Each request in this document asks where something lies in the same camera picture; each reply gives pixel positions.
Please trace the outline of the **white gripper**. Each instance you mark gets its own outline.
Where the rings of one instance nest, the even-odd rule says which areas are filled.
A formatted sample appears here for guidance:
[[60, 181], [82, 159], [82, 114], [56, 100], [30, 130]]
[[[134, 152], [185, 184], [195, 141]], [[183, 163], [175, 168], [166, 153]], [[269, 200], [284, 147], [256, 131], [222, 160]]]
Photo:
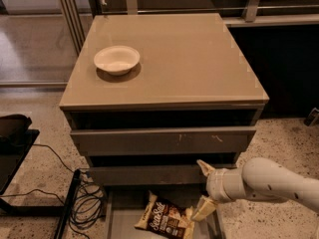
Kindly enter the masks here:
[[244, 185], [241, 168], [215, 169], [201, 159], [198, 159], [196, 163], [206, 177], [206, 191], [209, 195], [209, 197], [202, 195], [199, 198], [191, 215], [192, 221], [200, 222], [216, 210], [217, 202], [226, 203], [242, 198]]

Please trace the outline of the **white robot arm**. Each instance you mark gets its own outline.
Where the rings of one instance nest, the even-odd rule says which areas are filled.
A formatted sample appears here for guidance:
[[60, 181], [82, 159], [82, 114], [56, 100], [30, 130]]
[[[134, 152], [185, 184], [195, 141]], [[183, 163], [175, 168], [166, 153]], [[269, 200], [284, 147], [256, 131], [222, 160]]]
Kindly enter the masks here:
[[235, 169], [214, 168], [200, 159], [197, 164], [206, 177], [207, 196], [199, 198], [191, 215], [193, 221], [205, 219], [221, 203], [238, 199], [261, 202], [289, 199], [319, 212], [319, 181], [270, 159], [254, 157]]

